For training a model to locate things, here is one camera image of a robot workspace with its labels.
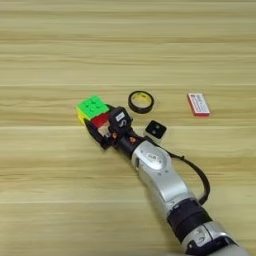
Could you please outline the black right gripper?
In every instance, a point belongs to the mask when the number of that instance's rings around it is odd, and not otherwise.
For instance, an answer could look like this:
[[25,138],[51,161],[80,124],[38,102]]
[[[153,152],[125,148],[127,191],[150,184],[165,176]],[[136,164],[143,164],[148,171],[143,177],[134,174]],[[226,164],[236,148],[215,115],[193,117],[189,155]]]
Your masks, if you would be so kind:
[[[109,113],[117,109],[117,107],[109,104],[106,106],[109,109]],[[98,128],[91,121],[85,119],[84,123],[89,134],[103,149],[113,147],[126,155],[129,159],[132,158],[132,154],[136,148],[145,141],[145,138],[137,135],[132,128],[128,129],[125,133],[110,130],[108,135],[101,135]]]

